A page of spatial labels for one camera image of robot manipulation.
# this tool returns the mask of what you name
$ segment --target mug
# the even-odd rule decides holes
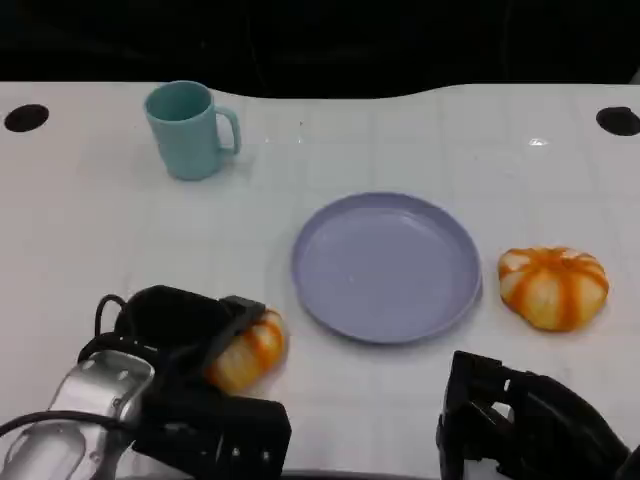
[[[216,107],[207,87],[177,81],[156,88],[144,102],[147,120],[169,174],[181,180],[201,180],[216,173],[224,157],[240,151],[238,117]],[[231,123],[233,147],[220,146],[216,116]]]

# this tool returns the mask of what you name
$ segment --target table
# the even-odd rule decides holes
[[[287,468],[436,476],[436,419],[456,349],[555,377],[630,446],[640,442],[640,136],[595,121],[608,106],[640,111],[638,87],[466,85],[366,101],[215,92],[238,113],[244,147],[198,183],[164,170],[141,108],[152,88],[0,84],[0,116],[26,103],[51,112],[32,132],[0,129],[3,421],[47,406],[103,294],[164,283],[283,313],[288,361],[254,393],[289,412]],[[484,275],[470,321],[381,349],[303,312],[288,273],[296,232],[322,205],[373,189],[419,195],[469,229]],[[610,298],[588,329],[543,334],[502,305],[499,255],[535,244],[584,249],[605,266]],[[155,468],[140,458],[126,467]]]

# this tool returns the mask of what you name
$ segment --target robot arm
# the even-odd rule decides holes
[[[509,407],[504,416],[496,403]],[[494,459],[515,480],[640,478],[629,449],[584,399],[552,378],[456,352],[438,423],[443,480],[462,480],[464,461]]]
[[[10,422],[40,423],[14,443],[0,480],[112,480],[129,446],[196,479],[279,479],[291,435],[284,407],[227,396],[202,375],[264,310],[239,297],[139,292],[115,332],[82,350],[49,411]]]

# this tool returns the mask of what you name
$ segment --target pumpkin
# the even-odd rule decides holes
[[[566,247],[511,249],[500,257],[498,275],[504,303],[543,330],[584,326],[609,293],[595,257]]]
[[[287,335],[282,317],[267,309],[260,320],[233,339],[209,365],[205,376],[225,392],[238,392],[277,365],[286,349]]]

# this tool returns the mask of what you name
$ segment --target purple plate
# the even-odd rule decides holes
[[[467,231],[397,193],[353,195],[316,212],[296,240],[292,272],[311,315],[373,343],[439,333],[465,317],[482,284]]]

